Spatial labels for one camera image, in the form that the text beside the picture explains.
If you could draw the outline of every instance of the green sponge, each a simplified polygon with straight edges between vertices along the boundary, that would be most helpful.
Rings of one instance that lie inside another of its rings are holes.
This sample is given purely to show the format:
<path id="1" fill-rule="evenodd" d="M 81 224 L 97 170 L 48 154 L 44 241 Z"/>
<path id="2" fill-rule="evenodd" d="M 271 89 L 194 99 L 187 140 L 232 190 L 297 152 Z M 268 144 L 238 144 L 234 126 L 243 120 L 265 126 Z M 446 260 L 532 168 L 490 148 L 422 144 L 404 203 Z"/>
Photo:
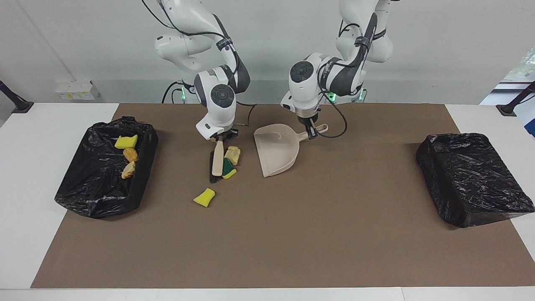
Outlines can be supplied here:
<path id="1" fill-rule="evenodd" d="M 223 159 L 223 179 L 229 179 L 236 173 L 234 165 L 230 162 L 229 159 Z"/>

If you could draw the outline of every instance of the dustpan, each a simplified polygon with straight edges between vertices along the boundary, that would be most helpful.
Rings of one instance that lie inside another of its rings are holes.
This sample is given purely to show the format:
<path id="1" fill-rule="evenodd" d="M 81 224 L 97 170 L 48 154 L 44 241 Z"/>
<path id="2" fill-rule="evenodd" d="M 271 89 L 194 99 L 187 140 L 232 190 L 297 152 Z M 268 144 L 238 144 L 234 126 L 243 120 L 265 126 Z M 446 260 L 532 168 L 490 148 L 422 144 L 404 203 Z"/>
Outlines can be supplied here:
<path id="1" fill-rule="evenodd" d="M 328 126 L 322 124 L 316 130 L 323 133 L 328 130 Z M 306 132 L 297 134 L 286 124 L 261 127 L 255 131 L 254 136 L 264 178 L 292 167 L 299 153 L 299 142 L 308 139 Z"/>

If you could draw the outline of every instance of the black garbage bag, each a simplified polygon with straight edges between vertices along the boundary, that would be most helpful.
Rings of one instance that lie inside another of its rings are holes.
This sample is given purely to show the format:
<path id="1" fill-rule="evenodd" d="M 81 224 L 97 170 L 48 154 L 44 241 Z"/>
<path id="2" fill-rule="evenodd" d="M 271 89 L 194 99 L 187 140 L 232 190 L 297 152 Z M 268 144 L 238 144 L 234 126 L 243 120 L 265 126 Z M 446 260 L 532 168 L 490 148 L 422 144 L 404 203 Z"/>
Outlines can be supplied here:
<path id="1" fill-rule="evenodd" d="M 115 148 L 119 136 L 138 135 L 139 155 L 134 176 L 122 179 L 128 161 Z M 150 124 L 124 116 L 87 129 L 56 194 L 58 204 L 80 215 L 100 219 L 131 212 L 139 207 L 150 170 L 158 135 Z"/>
<path id="2" fill-rule="evenodd" d="M 483 134 L 429 135 L 416 160 L 447 223 L 465 228 L 535 212 Z"/>

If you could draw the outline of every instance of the white table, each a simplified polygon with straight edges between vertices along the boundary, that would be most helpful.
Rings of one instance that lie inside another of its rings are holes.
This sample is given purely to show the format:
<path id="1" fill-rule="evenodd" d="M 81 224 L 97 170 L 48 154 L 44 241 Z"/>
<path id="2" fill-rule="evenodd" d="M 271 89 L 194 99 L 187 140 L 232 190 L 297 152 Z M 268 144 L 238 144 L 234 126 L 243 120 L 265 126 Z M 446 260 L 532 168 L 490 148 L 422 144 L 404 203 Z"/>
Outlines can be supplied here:
<path id="1" fill-rule="evenodd" d="M 29 289 L 66 210 L 54 195 L 85 130 L 117 104 L 36 103 L 0 127 L 0 300 L 534 300 L 521 288 Z M 535 199 L 535 141 L 493 106 L 447 108 L 461 132 L 487 135 Z M 532 257 L 535 214 L 513 220 Z"/>

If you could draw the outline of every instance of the white box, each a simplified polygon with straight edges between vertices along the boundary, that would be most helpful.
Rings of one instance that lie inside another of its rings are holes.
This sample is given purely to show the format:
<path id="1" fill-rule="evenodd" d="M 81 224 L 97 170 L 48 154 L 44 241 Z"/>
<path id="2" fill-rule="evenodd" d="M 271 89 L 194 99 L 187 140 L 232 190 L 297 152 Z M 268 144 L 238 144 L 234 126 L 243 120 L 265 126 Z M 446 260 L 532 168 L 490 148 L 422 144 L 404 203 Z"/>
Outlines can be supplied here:
<path id="1" fill-rule="evenodd" d="M 67 90 L 71 84 L 68 82 L 61 82 L 58 87 L 56 88 L 56 95 L 58 95 L 59 99 L 63 100 L 70 100 L 72 98 L 67 95 Z"/>
<path id="2" fill-rule="evenodd" d="M 95 100 L 98 94 L 98 89 L 91 81 L 75 81 L 67 89 L 67 97 L 74 100 Z"/>

